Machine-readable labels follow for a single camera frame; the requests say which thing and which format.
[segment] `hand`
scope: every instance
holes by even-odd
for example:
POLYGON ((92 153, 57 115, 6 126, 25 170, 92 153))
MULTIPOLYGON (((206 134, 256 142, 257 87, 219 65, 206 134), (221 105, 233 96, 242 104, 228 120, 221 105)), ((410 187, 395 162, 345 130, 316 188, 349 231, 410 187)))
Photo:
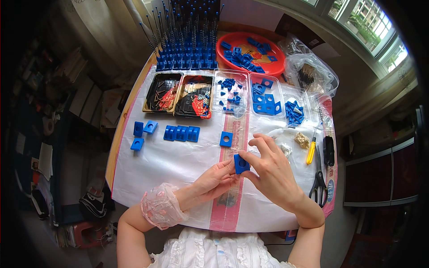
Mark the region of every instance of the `hand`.
POLYGON ((182 211, 199 203, 213 200, 240 183, 232 159, 217 163, 207 169, 191 185, 175 191, 182 211))
POLYGON ((243 150, 239 154, 255 168, 260 177, 251 171, 245 171, 241 176, 248 178, 271 202, 294 212, 296 204, 305 195, 296 184, 289 161, 271 137, 260 133, 253 137, 249 145, 258 148, 261 158, 243 150))

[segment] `black scissors handle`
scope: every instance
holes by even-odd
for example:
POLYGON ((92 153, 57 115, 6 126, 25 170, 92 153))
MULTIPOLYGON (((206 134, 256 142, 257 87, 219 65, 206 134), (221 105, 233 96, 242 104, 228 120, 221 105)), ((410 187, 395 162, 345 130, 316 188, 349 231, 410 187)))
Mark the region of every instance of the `black scissors handle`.
POLYGON ((326 201, 328 200, 328 188, 326 187, 325 181, 323 179, 323 173, 321 170, 316 172, 313 187, 308 197, 311 198, 313 193, 314 193, 315 202, 318 203, 321 208, 323 208, 323 206, 326 204, 326 201), (320 200, 317 199, 317 196, 318 196, 317 192, 319 190, 319 187, 320 187, 320 200))

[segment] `yellow screwdriver handle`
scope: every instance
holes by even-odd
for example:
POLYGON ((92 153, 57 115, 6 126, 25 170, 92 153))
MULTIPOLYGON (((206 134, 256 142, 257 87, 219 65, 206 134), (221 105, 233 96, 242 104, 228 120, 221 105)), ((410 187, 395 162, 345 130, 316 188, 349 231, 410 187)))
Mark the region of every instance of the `yellow screwdriver handle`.
POLYGON ((311 162, 313 161, 314 149, 315 148, 316 148, 316 139, 313 138, 313 141, 311 142, 311 145, 310 145, 310 150, 308 151, 307 165, 310 165, 311 162))

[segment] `pink embroidered cuff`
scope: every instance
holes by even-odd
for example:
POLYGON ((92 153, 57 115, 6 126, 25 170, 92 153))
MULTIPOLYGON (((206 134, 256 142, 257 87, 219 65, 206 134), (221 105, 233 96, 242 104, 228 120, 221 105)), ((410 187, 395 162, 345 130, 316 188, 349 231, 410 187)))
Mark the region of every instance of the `pink embroidered cuff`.
POLYGON ((176 186, 163 183, 149 193, 145 192, 140 202, 140 208, 150 224, 165 230, 189 219, 187 214, 180 210, 179 202, 173 193, 176 190, 178 190, 176 186))

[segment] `floor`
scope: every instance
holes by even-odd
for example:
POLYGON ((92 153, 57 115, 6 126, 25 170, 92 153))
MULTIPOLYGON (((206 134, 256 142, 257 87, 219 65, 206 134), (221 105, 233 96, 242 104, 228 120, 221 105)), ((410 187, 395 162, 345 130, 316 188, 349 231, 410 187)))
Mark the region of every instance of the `floor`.
MULTIPOLYGON (((342 206, 344 196, 345 162, 338 158, 338 181, 335 197, 335 209, 326 219, 325 235, 321 256, 321 267, 339 268, 349 248, 357 224, 357 213, 352 214, 349 209, 342 206)), ((116 204, 116 211, 111 215, 112 221, 117 221, 127 208, 116 204)), ((41 249, 40 254, 49 263, 50 267, 64 268, 94 268, 103 262, 104 268, 117 267, 116 244, 110 243, 103 247, 88 250, 66 248, 60 249, 54 244, 52 234, 32 211, 22 212, 21 217, 30 231, 30 236, 41 249)), ((176 232, 180 226, 160 231, 153 228, 145 233, 148 252, 160 253, 167 237, 176 232)), ((261 236, 265 244, 284 244, 285 242, 270 233, 261 236)), ((272 245, 268 251, 279 261, 286 261, 293 245, 272 245)))

